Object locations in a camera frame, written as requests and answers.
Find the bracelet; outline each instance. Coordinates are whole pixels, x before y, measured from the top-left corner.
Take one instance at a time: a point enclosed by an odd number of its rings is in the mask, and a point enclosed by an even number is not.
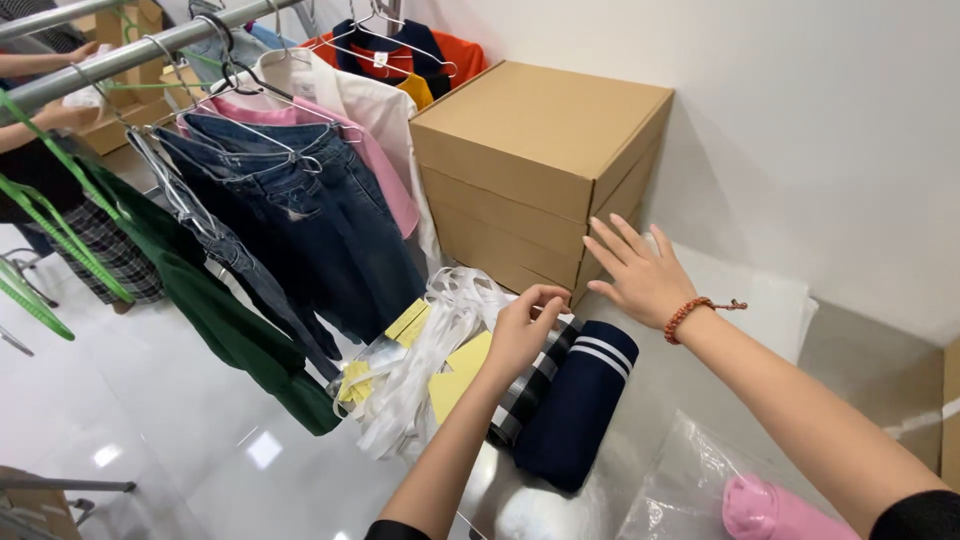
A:
[[[714,304],[706,296],[701,296],[695,300],[691,300],[684,304],[674,316],[670,317],[670,320],[666,322],[666,326],[663,328],[663,338],[666,339],[667,343],[671,345],[680,345],[680,341],[677,341],[677,327],[684,321],[687,315],[690,314],[690,311],[696,306],[706,306],[714,311],[717,309],[726,309],[733,311],[734,309],[746,309],[747,305],[737,302],[736,300],[730,300],[731,304],[729,306],[718,306]]]

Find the orange shirt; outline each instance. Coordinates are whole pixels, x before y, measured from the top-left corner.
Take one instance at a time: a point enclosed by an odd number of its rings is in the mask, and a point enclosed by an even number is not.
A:
[[[487,69],[487,59],[484,58],[483,49],[480,47],[480,45],[436,30],[430,30],[430,33],[433,34],[433,38],[437,41],[440,51],[444,54],[444,60],[452,61],[453,63],[457,64],[456,70],[454,70],[453,66],[449,64],[444,65],[443,68],[443,72],[453,75],[453,77],[450,78],[451,88],[456,88],[457,86],[478,75],[484,69]],[[327,32],[323,35],[323,39],[331,41],[333,39],[333,33]],[[324,59],[326,63],[329,63],[337,69],[342,69],[342,67],[337,63],[337,50],[333,47],[323,45],[323,42],[318,38],[314,37],[309,39],[305,43],[301,44],[300,47],[314,47],[318,44],[320,44],[320,46],[314,49],[313,52],[320,58]],[[373,51],[362,49],[352,44],[350,45],[350,49],[358,55],[365,57],[362,59],[358,58],[357,61],[360,63],[360,66],[363,68],[363,70],[369,75],[374,77],[402,77],[404,75],[404,73],[400,71],[389,69],[387,67],[374,67],[373,62],[367,60],[373,58]],[[386,65],[398,67],[404,71],[413,73],[413,59],[397,57],[411,57],[412,55],[418,54],[420,53],[411,51],[410,47],[398,45],[395,51],[391,51],[387,55],[385,63]]]

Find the clear plastic bag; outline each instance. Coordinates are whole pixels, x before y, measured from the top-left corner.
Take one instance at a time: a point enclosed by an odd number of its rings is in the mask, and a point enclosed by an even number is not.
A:
[[[731,540],[723,523],[724,489],[735,477],[756,475],[803,499],[832,519],[809,484],[783,477],[766,461],[724,442],[677,411],[617,540]]]

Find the pink cloth in plastic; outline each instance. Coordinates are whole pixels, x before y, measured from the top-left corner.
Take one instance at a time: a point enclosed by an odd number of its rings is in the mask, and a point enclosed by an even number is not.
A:
[[[727,482],[723,525],[736,540],[860,540],[847,524],[754,475]]]
[[[315,103],[302,99],[299,96],[294,97],[294,103],[303,107],[303,109],[287,107],[280,110],[246,109],[237,105],[237,101],[241,100],[242,97],[242,94],[231,96],[231,102],[222,98],[213,98],[204,103],[204,106],[214,109],[207,111],[207,113],[217,112],[231,120],[248,124],[296,126],[299,124],[324,123],[323,118],[310,112],[312,110],[343,124],[345,127],[357,128],[360,132],[359,137],[357,136],[356,130],[346,130],[344,137],[349,137],[354,140],[362,137],[360,142],[354,142],[351,146],[360,160],[370,168],[376,177],[376,182],[379,184],[383,198],[387,202],[387,207],[390,209],[390,215],[394,217],[394,221],[396,221],[396,225],[400,229],[400,234],[402,234],[404,238],[410,237],[410,234],[412,234],[417,227],[417,222],[420,220],[420,210],[410,197],[410,193],[407,192],[406,187],[403,186],[403,182],[387,159],[387,155],[383,153],[380,144],[376,142],[373,135],[367,133],[363,126],[335,112],[326,110]],[[204,108],[197,108],[194,112],[204,113]],[[188,136],[186,126],[179,116],[177,117],[177,128],[181,135]]]

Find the white cloth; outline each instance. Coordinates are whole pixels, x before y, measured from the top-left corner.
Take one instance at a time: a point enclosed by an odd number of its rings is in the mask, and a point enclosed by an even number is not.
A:
[[[403,90],[384,85],[333,67],[309,49],[290,49],[291,57],[283,58],[280,50],[264,53],[252,67],[260,80],[336,112],[363,126],[380,144],[394,166],[403,185],[413,196],[420,210],[417,239],[426,254],[427,269],[432,276],[442,265],[440,242],[433,223],[433,214],[426,202],[420,169],[414,157],[414,141],[410,137],[410,118],[417,113],[414,100]],[[252,85],[250,76],[241,74],[241,80]],[[230,99],[231,92],[223,95]],[[288,104],[268,96],[244,96],[236,105],[249,109],[280,110]]]

